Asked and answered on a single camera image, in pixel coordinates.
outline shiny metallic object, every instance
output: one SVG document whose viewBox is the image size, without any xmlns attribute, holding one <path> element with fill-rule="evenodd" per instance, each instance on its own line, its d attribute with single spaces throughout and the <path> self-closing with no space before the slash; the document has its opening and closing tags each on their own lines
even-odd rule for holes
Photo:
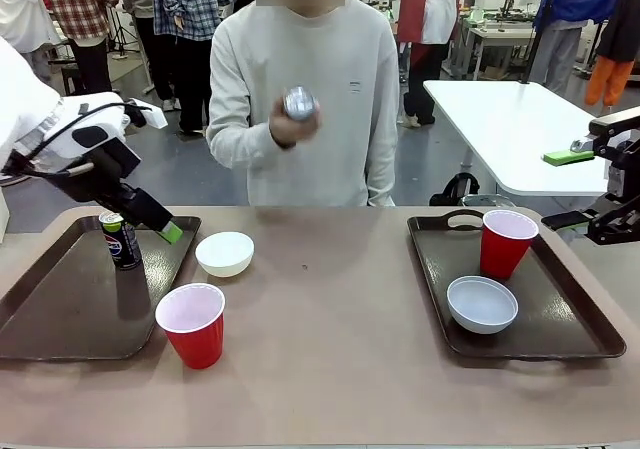
<svg viewBox="0 0 640 449">
<path fill-rule="evenodd" d="M 284 96 L 284 110 L 294 121 L 306 121 L 316 112 L 316 100 L 304 87 L 294 87 Z"/>
<path fill-rule="evenodd" d="M 571 143 L 571 152 L 589 152 L 593 151 L 593 136 L 576 139 Z"/>
</svg>

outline beige tabletop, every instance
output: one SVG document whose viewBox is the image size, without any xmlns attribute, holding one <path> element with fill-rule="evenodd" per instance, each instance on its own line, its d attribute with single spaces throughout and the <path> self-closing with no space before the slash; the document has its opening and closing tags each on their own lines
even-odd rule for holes
<svg viewBox="0 0 640 449">
<path fill-rule="evenodd" d="M 6 291 L 70 223 L 16 243 Z M 62 447 L 300 444 L 571 444 L 638 439 L 640 333 L 555 235 L 551 247 L 626 339 L 588 364 L 459 360 L 443 346 L 406 228 L 443 208 L 174 208 L 198 239 L 238 230 L 246 273 L 219 281 L 186 263 L 182 282 L 225 292 L 225 349 L 186 369 L 155 331 L 122 362 L 0 364 L 0 439 Z M 0 253 L 2 259 L 10 246 Z"/>
</svg>

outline black bag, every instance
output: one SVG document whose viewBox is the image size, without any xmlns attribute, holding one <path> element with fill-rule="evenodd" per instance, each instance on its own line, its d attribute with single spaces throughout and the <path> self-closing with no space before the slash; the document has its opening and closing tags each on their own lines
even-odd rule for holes
<svg viewBox="0 0 640 449">
<path fill-rule="evenodd" d="M 480 184 L 473 174 L 468 172 L 461 172 L 456 174 L 444 188 L 442 194 L 434 194 L 429 201 L 430 206 L 457 206 L 460 204 L 462 196 L 458 196 L 458 186 L 460 183 L 469 181 L 470 188 L 469 194 L 478 194 L 480 190 Z"/>
</svg>

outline brown tray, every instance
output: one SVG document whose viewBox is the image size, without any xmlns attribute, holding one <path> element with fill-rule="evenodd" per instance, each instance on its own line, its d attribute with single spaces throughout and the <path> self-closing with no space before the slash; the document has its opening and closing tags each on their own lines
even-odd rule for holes
<svg viewBox="0 0 640 449">
<path fill-rule="evenodd" d="M 536 237 L 514 275 L 501 281 L 518 300 L 516 320 L 493 335 L 459 326 L 447 305 L 447 289 L 458 277 L 479 275 L 482 221 L 452 226 L 458 210 L 442 217 L 407 221 L 420 257 L 444 339 L 461 356 L 527 361 L 620 357 L 626 344 L 541 236 Z"/>
<path fill-rule="evenodd" d="M 171 245 L 153 231 L 136 235 L 143 265 L 117 271 L 97 217 L 83 217 L 0 300 L 0 359 L 125 359 L 149 340 L 155 308 L 171 289 L 198 228 Z"/>
</svg>

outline red vest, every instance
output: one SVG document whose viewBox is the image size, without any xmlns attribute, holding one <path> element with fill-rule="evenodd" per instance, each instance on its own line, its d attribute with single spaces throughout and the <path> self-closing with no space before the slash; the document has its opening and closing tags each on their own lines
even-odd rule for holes
<svg viewBox="0 0 640 449">
<path fill-rule="evenodd" d="M 422 43 L 425 5 L 427 0 L 400 0 L 398 17 L 398 42 Z"/>
</svg>

